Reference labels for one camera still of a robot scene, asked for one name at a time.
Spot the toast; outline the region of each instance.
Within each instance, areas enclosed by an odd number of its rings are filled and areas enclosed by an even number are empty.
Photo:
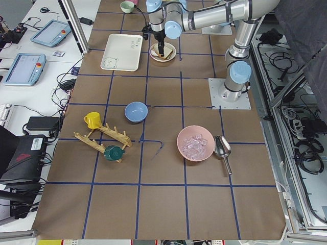
[[[161,56],[159,54],[159,49],[158,49],[158,44],[153,46],[153,50],[154,52],[158,55],[158,58],[163,59],[163,60],[167,60],[170,58],[171,54],[173,53],[173,50],[171,48],[168,48],[167,46],[163,47],[163,54],[164,56]]]

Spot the black cloth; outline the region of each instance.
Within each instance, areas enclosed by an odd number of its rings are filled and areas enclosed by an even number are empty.
[[[285,32],[299,67],[318,101],[321,119],[327,122],[327,1],[281,0],[275,16]]]

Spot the green cup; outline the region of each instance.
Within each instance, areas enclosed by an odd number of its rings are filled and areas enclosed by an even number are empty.
[[[109,161],[117,161],[122,158],[125,150],[122,150],[119,146],[110,145],[104,150],[104,156]]]

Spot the small sticker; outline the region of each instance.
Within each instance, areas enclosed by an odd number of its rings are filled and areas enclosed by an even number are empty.
[[[32,151],[36,151],[36,150],[41,149],[42,141],[43,141],[42,138],[36,138],[36,139],[33,139],[33,143],[32,143],[31,150],[32,150]]]
[[[58,56],[58,57],[62,57],[65,54],[65,52],[62,51],[54,51],[52,53],[53,56]]]

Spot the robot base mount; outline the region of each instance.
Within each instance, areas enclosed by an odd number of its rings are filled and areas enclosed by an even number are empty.
[[[225,79],[222,78],[209,78],[209,89],[211,97],[211,106],[214,109],[233,109],[233,110],[251,110],[250,100],[248,93],[243,93],[240,98],[235,102],[227,102],[218,94],[218,89],[221,84],[224,84]]]

